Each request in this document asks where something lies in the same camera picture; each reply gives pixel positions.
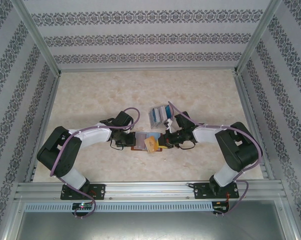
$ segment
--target black mounting plate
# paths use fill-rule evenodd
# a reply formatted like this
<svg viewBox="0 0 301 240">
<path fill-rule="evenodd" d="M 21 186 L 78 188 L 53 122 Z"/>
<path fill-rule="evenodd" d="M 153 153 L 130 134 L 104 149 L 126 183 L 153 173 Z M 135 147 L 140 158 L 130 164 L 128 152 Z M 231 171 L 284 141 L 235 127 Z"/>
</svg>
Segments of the black mounting plate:
<svg viewBox="0 0 301 240">
<path fill-rule="evenodd" d="M 92 196 L 95 200 L 104 200 L 105 184 L 89 184 L 87 194 Z M 60 193 L 61 200 L 90 200 L 90 198 L 70 189 L 65 184 L 62 186 Z"/>
<path fill-rule="evenodd" d="M 225 214 L 230 209 L 230 203 L 228 201 L 212 201 L 211 204 L 214 209 L 213 214 Z"/>
<path fill-rule="evenodd" d="M 188 186 L 194 189 L 195 199 L 226 199 L 227 193 L 229 199 L 238 199 L 240 197 L 237 184 L 232 182 L 221 188 L 217 196 L 210 189 L 209 182 L 190 183 Z"/>
</svg>

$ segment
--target wire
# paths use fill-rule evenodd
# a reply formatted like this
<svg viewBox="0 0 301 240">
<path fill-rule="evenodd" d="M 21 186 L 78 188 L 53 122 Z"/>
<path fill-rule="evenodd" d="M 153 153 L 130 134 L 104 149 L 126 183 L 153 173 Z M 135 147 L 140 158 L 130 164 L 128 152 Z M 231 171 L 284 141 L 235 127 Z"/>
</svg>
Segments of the wire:
<svg viewBox="0 0 301 240">
<path fill-rule="evenodd" d="M 96 196 L 96 192 L 93 190 L 90 190 L 89 193 L 92 193 L 92 194 L 94 194 L 94 196 Z"/>
<path fill-rule="evenodd" d="M 215 212 L 221 214 L 223 217 L 224 217 L 224 215 L 229 214 L 229 213 L 232 212 L 235 208 L 238 207 L 238 205 L 239 205 L 240 202 L 243 200 L 243 198 L 245 198 L 247 191 L 249 190 L 249 182 L 248 182 L 248 181 L 246 181 L 246 180 L 236 180 L 235 182 L 237 182 L 237 183 L 246 183 L 246 189 L 245 189 L 244 193 L 241 195 L 241 197 L 239 198 L 239 200 L 235 203 L 235 205 L 234 205 L 231 209 L 229 209 L 227 212 L 221 212 L 221 211 L 219 211 L 219 210 L 214 209 Z M 230 200 L 230 199 L 229 199 L 229 197 L 227 196 L 226 202 L 228 202 L 228 205 L 229 205 L 229 200 Z"/>
<path fill-rule="evenodd" d="M 182 148 L 181 146 L 179 146 L 179 148 L 180 148 L 181 150 L 189 150 L 189 149 L 193 149 L 193 148 L 195 148 L 195 146 L 196 146 L 195 142 L 193 142 L 193 144 L 194 144 L 194 146 L 189 147 L 189 148 Z"/>
<path fill-rule="evenodd" d="M 110 144 L 109 144 L 109 146 L 110 146 L 112 149 L 115 149 L 115 150 L 118 150 L 118 151 L 122 151 L 122 150 L 124 149 L 124 146 L 121 146 L 121 149 L 118 149 L 118 148 L 116 148 L 116 147 L 112 147 L 112 142 L 113 142 L 113 140 L 110 140 Z"/>
<path fill-rule="evenodd" d="M 239 198 L 239 200 L 235 203 L 234 206 L 232 206 L 232 208 L 230 210 L 228 210 L 228 212 L 224 213 L 225 215 L 226 214 L 229 214 L 231 211 L 233 211 L 235 208 L 238 207 L 239 203 L 243 200 L 243 198 L 245 198 L 245 195 L 247 193 L 247 191 L 249 190 L 249 182 L 246 181 L 246 180 L 236 180 L 237 183 L 246 183 L 246 189 L 244 191 L 244 193 L 241 195 L 241 197 Z"/>
<path fill-rule="evenodd" d="M 175 109 L 179 114 L 181 114 L 184 118 L 188 119 L 189 121 L 191 121 L 192 123 L 194 123 L 195 125 L 199 126 L 199 127 L 203 127 L 203 128 L 210 128 L 210 129 L 229 129 L 229 130 L 232 130 L 234 132 L 237 132 L 239 134 L 242 134 L 244 135 L 245 137 L 247 137 L 256 147 L 257 149 L 257 152 L 258 152 L 258 159 L 257 161 L 249 166 L 249 167 L 246 167 L 245 169 L 243 169 L 242 171 L 240 171 L 234 178 L 233 180 L 236 180 L 239 178 L 240 175 L 243 174 L 243 172 L 247 171 L 247 170 L 250 170 L 250 169 L 253 169 L 255 168 L 261 161 L 262 159 L 262 152 L 261 152 L 261 148 L 260 148 L 260 145 L 257 143 L 257 141 L 251 137 L 249 134 L 247 134 L 246 132 L 242 131 L 242 130 L 239 130 L 237 128 L 234 128 L 234 127 L 231 127 L 231 126 L 218 126 L 218 125 L 203 125 L 203 124 L 200 124 L 198 123 L 197 121 L 189 118 L 188 116 L 186 116 L 184 113 L 182 113 L 180 110 L 178 110 L 177 107 L 175 107 L 170 101 L 168 101 L 168 104 L 173 108 Z"/>
<path fill-rule="evenodd" d="M 130 124 L 130 125 L 127 125 L 127 126 L 89 126 L 89 127 L 83 128 L 83 129 L 78 130 L 78 131 L 74 132 L 73 134 L 71 134 L 71 135 L 66 139 L 66 141 L 65 141 L 64 144 L 63 144 L 63 146 L 61 147 L 61 150 L 60 150 L 59 153 L 58 153 L 58 156 L 57 156 L 57 158 L 56 158 L 56 160 L 55 160 L 55 163 L 54 163 L 53 167 L 51 168 L 50 176 L 52 177 L 52 176 L 54 175 L 55 169 L 56 169 L 56 167 L 57 167 L 57 165 L 58 165 L 58 163 L 59 163 L 59 161 L 60 161 L 60 158 L 61 158 L 61 156 L 62 156 L 62 154 L 63 154 L 63 151 L 65 150 L 65 147 L 67 146 L 67 144 L 69 143 L 69 141 L 72 139 L 72 137 L 74 137 L 75 135 L 79 134 L 80 132 L 87 131 L 87 130 L 90 130 L 90 129 L 126 129 L 126 128 L 133 127 L 133 126 L 140 120 L 141 113 L 140 113 L 140 111 L 139 111 L 137 108 L 135 108 L 135 107 L 128 107 L 128 108 L 126 108 L 126 109 L 124 110 L 124 112 L 126 112 L 127 110 L 135 110 L 135 111 L 137 111 L 137 113 L 138 113 L 138 117 L 137 117 L 136 121 L 133 122 L 133 123 Z M 94 206 L 93 209 L 92 209 L 92 211 L 90 211 L 89 213 L 87 213 L 85 216 L 78 216 L 78 215 L 76 215 L 77 209 L 75 209 L 75 212 L 74 212 L 75 218 L 84 219 L 84 218 L 89 217 L 90 215 L 92 215 L 92 214 L 95 212 L 96 206 L 97 206 L 97 205 L 96 205 L 95 199 L 94 199 L 92 196 L 90 196 L 90 195 L 88 195 L 88 194 L 86 194 L 86 193 L 84 193 L 84 192 L 82 192 L 82 191 L 76 189 L 75 187 L 73 187 L 72 185 L 68 184 L 68 183 L 65 182 L 63 179 L 61 179 L 60 177 L 58 177 L 58 179 L 59 179 L 61 182 L 63 182 L 63 183 L 64 183 L 67 187 L 69 187 L 70 189 L 72 189 L 72 190 L 74 190 L 75 192 L 77 192 L 77 193 L 79 193 L 79 194 L 82 194 L 83 196 L 85 196 L 85 197 L 91 199 L 91 202 L 92 202 L 92 204 L 93 204 L 93 206 Z"/>
<path fill-rule="evenodd" d="M 230 194 L 229 194 L 229 192 L 226 193 L 226 197 L 227 197 L 227 200 L 226 200 L 226 203 L 227 203 L 226 208 L 227 208 L 230 205 Z"/>
</svg>

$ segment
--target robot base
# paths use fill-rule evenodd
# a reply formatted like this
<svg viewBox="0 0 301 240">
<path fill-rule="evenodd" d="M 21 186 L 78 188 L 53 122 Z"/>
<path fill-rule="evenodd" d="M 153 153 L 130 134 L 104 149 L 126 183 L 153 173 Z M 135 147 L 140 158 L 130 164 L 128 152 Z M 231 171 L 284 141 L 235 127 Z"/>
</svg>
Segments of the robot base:
<svg viewBox="0 0 301 240">
<path fill-rule="evenodd" d="M 217 195 L 214 195 L 208 182 L 190 183 L 188 186 L 194 189 L 195 199 L 238 199 L 240 197 L 237 184 L 232 182 L 222 187 Z"/>
<path fill-rule="evenodd" d="M 105 187 L 106 187 L 105 184 L 89 184 L 88 191 L 86 193 L 92 196 L 95 200 L 104 200 Z M 88 197 L 83 196 L 82 194 L 70 189 L 65 184 L 62 186 L 61 189 L 60 199 L 61 200 L 90 200 Z"/>
</svg>

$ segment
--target enclosure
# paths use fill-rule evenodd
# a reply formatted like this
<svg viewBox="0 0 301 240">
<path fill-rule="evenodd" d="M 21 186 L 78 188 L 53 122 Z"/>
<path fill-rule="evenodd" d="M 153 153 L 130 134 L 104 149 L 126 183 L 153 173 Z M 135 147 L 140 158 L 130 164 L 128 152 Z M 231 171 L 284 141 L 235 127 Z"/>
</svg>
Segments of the enclosure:
<svg viewBox="0 0 301 240">
<path fill-rule="evenodd" d="M 147 154 L 100 142 L 75 166 L 104 198 L 74 219 L 82 201 L 60 200 L 63 183 L 36 159 L 54 128 L 136 107 L 134 131 L 164 133 L 148 112 L 167 101 L 249 129 L 263 157 L 241 176 L 243 201 L 216 217 L 188 187 L 222 167 L 218 144 Z M 121 236 L 301 239 L 301 0 L 0 0 L 0 239 Z"/>
</svg>

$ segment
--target marble floor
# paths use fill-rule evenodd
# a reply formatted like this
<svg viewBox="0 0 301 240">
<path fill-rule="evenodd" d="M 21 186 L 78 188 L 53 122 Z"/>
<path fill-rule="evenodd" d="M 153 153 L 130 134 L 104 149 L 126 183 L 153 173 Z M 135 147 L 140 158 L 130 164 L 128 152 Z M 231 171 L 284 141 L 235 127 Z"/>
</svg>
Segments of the marble floor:
<svg viewBox="0 0 301 240">
<path fill-rule="evenodd" d="M 141 116 L 134 131 L 151 130 L 148 112 L 171 101 L 196 121 L 231 125 L 246 119 L 230 70 L 114 71 L 62 73 L 45 140 L 58 126 L 81 129 L 116 117 L 128 108 Z M 137 113 L 127 112 L 134 119 Z M 101 142 L 79 151 L 74 166 L 91 182 L 197 181 L 208 180 L 225 163 L 216 143 L 198 143 L 195 148 L 117 151 Z M 259 166 L 242 179 L 262 179 Z M 58 182 L 40 162 L 34 182 Z"/>
</svg>

